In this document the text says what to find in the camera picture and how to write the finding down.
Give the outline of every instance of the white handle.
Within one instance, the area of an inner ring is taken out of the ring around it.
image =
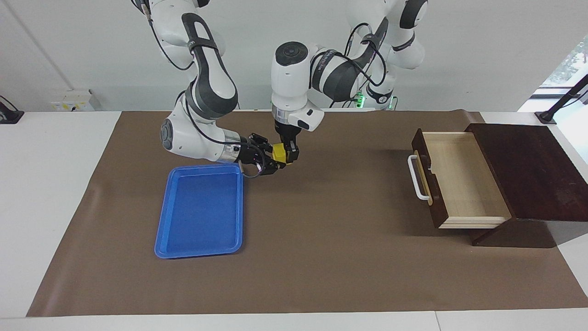
[[[430,197],[426,196],[420,192],[419,182],[416,180],[416,172],[415,172],[415,167],[412,164],[412,160],[416,160],[417,157],[418,156],[416,156],[416,155],[411,155],[408,157],[408,169],[410,170],[410,176],[412,177],[412,184],[415,186],[416,196],[421,200],[428,201],[430,199]]]

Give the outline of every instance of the yellow object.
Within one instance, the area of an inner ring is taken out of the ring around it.
[[[286,150],[284,149],[283,143],[273,145],[272,159],[281,163],[286,163]]]

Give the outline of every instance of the plastic tray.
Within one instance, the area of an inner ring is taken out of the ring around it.
[[[169,173],[155,254],[162,259],[230,254],[243,240],[243,174],[236,164]]]

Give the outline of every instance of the dark wood cabinet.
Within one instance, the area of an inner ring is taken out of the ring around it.
[[[500,247],[554,247],[588,233],[588,184],[547,127],[419,129],[412,147],[437,228]]]

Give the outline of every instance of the white table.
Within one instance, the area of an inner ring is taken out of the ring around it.
[[[0,330],[588,328],[588,309],[25,318],[119,116],[119,112],[30,112],[18,125],[0,125]],[[487,123],[539,124],[529,113],[482,116]],[[578,151],[557,127],[550,128],[588,181],[588,165]],[[559,248],[588,293],[588,235]]]

